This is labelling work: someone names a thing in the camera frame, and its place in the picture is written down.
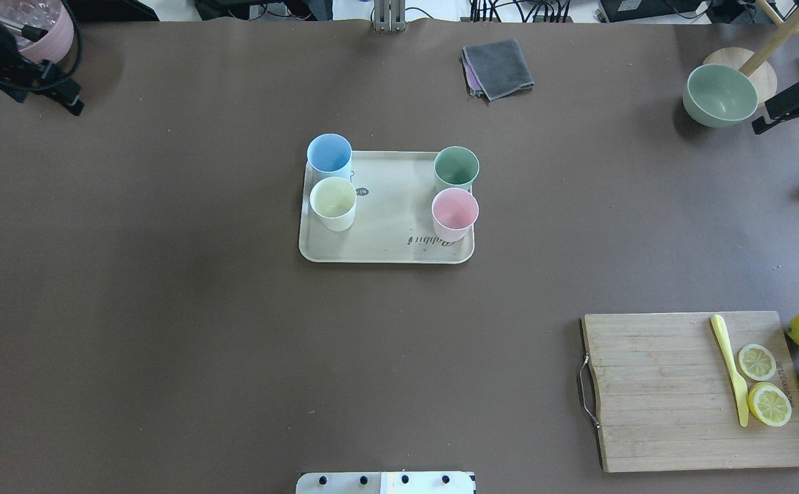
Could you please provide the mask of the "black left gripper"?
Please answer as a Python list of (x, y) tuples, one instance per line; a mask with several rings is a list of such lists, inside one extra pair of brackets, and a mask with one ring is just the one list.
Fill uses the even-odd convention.
[(29, 93), (38, 93), (61, 104), (71, 115), (80, 116), (84, 103), (80, 85), (56, 63), (43, 60), (40, 65), (20, 55), (13, 34), (0, 22), (0, 90), (17, 102)]

